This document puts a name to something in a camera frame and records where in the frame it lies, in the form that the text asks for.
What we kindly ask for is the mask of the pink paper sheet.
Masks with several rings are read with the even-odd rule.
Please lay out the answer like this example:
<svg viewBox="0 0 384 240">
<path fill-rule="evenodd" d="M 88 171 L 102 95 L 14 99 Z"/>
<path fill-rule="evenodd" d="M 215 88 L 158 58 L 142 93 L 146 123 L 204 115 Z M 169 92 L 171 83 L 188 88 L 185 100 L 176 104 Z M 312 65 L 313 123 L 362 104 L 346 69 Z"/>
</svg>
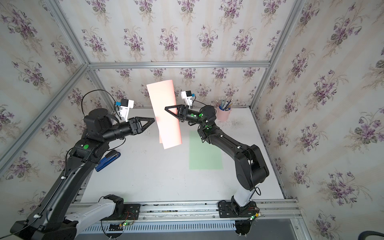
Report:
<svg viewBox="0 0 384 240">
<path fill-rule="evenodd" d="M 148 84 L 147 89 L 164 149 L 181 145 L 182 136 L 179 121 L 165 111 L 165 107 L 176 105 L 173 81 L 167 80 Z"/>
</svg>

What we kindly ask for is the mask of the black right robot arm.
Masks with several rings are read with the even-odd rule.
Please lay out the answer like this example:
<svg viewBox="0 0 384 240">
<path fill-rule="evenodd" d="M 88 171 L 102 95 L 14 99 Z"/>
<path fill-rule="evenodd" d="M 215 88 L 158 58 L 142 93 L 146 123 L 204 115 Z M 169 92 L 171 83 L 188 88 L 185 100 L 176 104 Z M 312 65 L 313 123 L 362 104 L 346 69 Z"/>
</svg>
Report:
<svg viewBox="0 0 384 240">
<path fill-rule="evenodd" d="M 180 122 L 190 126 L 198 125 L 197 132 L 203 143 L 218 147 L 234 160 L 236 177 L 241 188 L 232 197 L 232 206 L 236 210 L 250 209 L 252 196 L 261 194 L 258 185 L 270 175 L 260 148 L 248 146 L 225 134 L 216 125 L 217 110 L 211 105 L 203 106 L 199 111 L 187 105 L 165 107 L 165 111 Z"/>
</svg>

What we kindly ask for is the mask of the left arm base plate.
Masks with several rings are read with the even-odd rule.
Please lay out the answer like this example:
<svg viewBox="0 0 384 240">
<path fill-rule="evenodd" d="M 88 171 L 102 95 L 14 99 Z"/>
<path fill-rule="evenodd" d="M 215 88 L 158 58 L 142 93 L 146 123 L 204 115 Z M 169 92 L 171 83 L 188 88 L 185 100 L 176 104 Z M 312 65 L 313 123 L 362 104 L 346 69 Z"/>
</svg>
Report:
<svg viewBox="0 0 384 240">
<path fill-rule="evenodd" d="M 122 210 L 114 212 L 111 216 L 103 218 L 103 221 L 123 221 L 138 220 L 140 213 L 140 204 L 124 204 Z"/>
</svg>

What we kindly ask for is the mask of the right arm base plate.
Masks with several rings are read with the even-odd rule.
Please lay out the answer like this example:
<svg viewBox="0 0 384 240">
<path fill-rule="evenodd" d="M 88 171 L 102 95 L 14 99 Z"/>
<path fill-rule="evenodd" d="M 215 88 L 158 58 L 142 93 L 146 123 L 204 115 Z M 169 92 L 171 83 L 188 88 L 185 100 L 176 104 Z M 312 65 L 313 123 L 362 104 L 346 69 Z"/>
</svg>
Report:
<svg viewBox="0 0 384 240">
<path fill-rule="evenodd" d="M 219 201 L 218 210 L 220 218 L 257 218 L 260 209 L 256 202 L 250 201 L 245 206 L 240 207 L 235 201 Z"/>
</svg>

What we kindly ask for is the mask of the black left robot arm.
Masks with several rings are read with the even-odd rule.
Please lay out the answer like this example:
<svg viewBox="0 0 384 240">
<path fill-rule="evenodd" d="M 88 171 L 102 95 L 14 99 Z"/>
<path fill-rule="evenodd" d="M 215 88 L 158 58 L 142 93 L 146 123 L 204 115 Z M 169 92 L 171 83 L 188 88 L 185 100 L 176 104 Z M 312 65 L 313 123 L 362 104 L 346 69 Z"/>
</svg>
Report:
<svg viewBox="0 0 384 240">
<path fill-rule="evenodd" d="M 67 219 L 67 210 L 82 183 L 109 150 L 109 143 L 143 133 L 154 118 L 134 117 L 126 122 L 107 109 L 99 108 L 84 117 L 86 129 L 65 158 L 65 167 L 48 194 L 24 221 L 11 227 L 11 234 L 23 240 L 73 240 L 84 226 L 82 219 Z"/>
</svg>

